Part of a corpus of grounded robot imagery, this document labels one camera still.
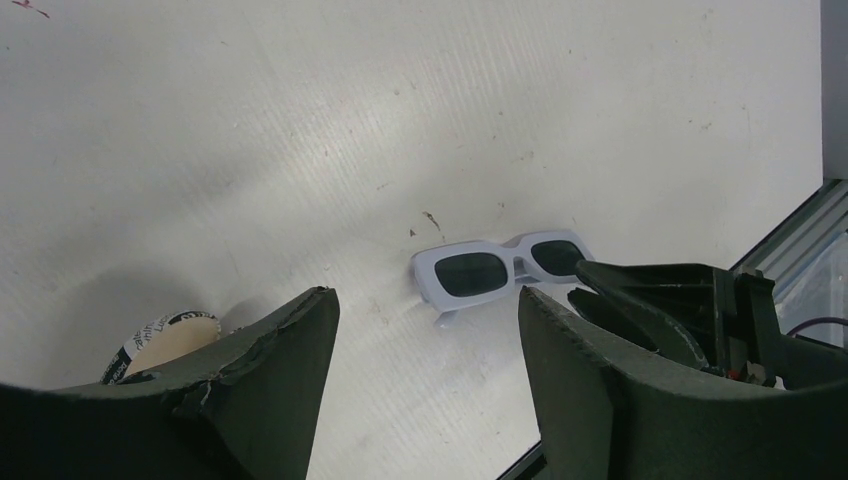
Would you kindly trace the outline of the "flag print glasses case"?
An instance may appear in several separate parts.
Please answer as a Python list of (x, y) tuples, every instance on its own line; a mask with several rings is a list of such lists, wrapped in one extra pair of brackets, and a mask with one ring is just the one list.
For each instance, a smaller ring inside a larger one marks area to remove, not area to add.
[(118, 349), (100, 383), (117, 384), (214, 343), (220, 336), (219, 320), (211, 313), (186, 310), (165, 315), (146, 324)]

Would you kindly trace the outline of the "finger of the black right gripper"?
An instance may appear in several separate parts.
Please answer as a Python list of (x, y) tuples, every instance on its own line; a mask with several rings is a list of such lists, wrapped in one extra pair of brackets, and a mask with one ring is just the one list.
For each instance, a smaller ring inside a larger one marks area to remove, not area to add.
[(610, 299), (680, 312), (736, 310), (733, 275), (705, 264), (622, 266), (583, 260), (577, 264), (577, 277)]
[(713, 313), (704, 287), (625, 287), (568, 294), (592, 324), (669, 360), (707, 371), (713, 366)]

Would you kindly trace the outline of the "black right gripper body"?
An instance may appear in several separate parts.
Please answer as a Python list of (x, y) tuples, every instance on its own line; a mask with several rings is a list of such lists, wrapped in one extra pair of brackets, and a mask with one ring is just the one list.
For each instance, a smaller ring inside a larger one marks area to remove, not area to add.
[(715, 359), (720, 376), (800, 390), (847, 380), (847, 350), (780, 331), (775, 282), (762, 273), (716, 270)]

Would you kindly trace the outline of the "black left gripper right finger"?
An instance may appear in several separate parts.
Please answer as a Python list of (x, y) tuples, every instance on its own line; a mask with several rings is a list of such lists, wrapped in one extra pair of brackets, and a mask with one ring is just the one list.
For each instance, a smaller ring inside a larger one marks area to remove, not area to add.
[(518, 323), (555, 479), (843, 479), (847, 384), (789, 391), (651, 353), (525, 287)]

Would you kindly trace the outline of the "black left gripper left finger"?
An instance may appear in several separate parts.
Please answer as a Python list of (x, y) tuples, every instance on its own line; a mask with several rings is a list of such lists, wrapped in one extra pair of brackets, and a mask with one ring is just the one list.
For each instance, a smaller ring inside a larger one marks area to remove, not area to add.
[(303, 479), (339, 325), (313, 287), (117, 385), (1, 388), (5, 479)]

